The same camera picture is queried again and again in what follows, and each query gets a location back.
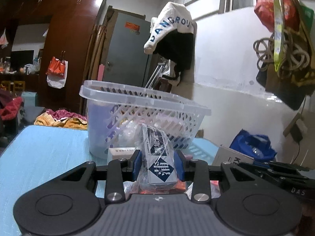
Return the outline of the white KENT box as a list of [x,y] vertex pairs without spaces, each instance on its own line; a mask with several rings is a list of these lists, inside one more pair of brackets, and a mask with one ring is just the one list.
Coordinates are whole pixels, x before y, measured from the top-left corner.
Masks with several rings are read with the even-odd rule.
[[212,162],[213,166],[219,166],[222,162],[230,162],[231,164],[238,165],[241,162],[252,164],[254,159],[248,155],[240,153],[228,147],[220,146]]

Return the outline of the blue white box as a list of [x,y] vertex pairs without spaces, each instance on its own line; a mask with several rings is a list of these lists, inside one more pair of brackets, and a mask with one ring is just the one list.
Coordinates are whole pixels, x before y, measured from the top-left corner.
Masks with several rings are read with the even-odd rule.
[[146,124],[137,127],[136,149],[142,153],[138,175],[140,189],[150,192],[169,191],[178,178],[174,163],[173,146],[166,133]]

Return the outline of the black hanging garment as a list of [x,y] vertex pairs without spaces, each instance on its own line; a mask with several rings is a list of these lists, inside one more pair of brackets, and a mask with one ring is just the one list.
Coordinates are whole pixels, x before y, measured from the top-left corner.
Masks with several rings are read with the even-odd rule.
[[180,33],[177,30],[169,32],[157,43],[153,52],[167,60],[171,60],[174,66],[175,75],[163,77],[167,80],[177,80],[180,74],[191,68],[194,55],[194,35],[192,33]]

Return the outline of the white plastic laundry basket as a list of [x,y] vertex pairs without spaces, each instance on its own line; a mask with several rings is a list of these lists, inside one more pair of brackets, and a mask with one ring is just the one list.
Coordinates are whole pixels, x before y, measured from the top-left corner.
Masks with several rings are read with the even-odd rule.
[[163,130],[175,149],[186,149],[211,110],[176,94],[142,87],[86,80],[88,142],[92,155],[107,159],[108,149],[134,147],[136,127]]

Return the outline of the red hanging bag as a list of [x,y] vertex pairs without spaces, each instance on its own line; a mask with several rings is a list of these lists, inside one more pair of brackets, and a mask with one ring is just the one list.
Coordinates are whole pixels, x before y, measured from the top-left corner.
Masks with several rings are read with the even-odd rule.
[[[283,0],[284,4],[284,25],[290,27],[294,31],[299,30],[299,15],[294,2],[292,0]],[[269,32],[274,31],[274,1],[273,0],[257,0],[255,14],[261,23]]]

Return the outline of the grey metal door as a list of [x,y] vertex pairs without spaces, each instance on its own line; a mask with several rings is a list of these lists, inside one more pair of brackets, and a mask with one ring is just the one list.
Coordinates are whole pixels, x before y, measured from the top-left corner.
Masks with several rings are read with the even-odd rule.
[[149,55],[144,44],[149,38],[149,22],[135,16],[118,13],[107,55],[103,81],[142,87],[147,78]]

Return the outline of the blue shopping bag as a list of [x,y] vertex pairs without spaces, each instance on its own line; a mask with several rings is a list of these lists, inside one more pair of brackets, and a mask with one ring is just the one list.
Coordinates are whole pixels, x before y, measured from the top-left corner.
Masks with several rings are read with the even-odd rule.
[[252,157],[258,162],[268,162],[275,159],[277,152],[272,148],[267,135],[252,135],[242,129],[230,144],[230,148]]

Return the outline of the white cloth with blue letters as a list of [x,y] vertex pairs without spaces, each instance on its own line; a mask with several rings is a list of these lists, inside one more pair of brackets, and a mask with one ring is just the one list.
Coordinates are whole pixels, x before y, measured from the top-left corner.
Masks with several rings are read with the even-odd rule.
[[170,32],[176,30],[181,34],[193,34],[194,27],[189,10],[183,4],[168,2],[157,18],[153,18],[150,37],[144,44],[144,53],[152,54],[158,42]]

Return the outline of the orange white plastic bag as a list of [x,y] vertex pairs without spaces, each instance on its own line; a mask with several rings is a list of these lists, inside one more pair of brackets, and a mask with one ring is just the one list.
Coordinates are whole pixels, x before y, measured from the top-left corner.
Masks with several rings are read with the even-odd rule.
[[67,79],[68,62],[52,57],[48,66],[46,81],[49,87],[62,89]]

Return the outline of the dark red wooden wardrobe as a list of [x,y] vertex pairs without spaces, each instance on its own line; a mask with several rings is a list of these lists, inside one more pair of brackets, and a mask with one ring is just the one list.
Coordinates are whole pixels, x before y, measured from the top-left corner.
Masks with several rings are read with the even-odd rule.
[[[80,111],[79,91],[86,78],[90,41],[105,4],[106,0],[1,0],[1,30],[49,24],[36,90],[40,106]],[[66,83],[61,89],[50,87],[46,81],[53,57],[64,57],[68,62]]]

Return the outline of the yellow pink blanket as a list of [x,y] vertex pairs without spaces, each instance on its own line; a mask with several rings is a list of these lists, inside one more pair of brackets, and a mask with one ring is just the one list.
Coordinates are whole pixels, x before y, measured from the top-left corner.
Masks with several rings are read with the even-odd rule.
[[47,109],[35,119],[34,125],[87,130],[88,120],[83,115],[65,109]]

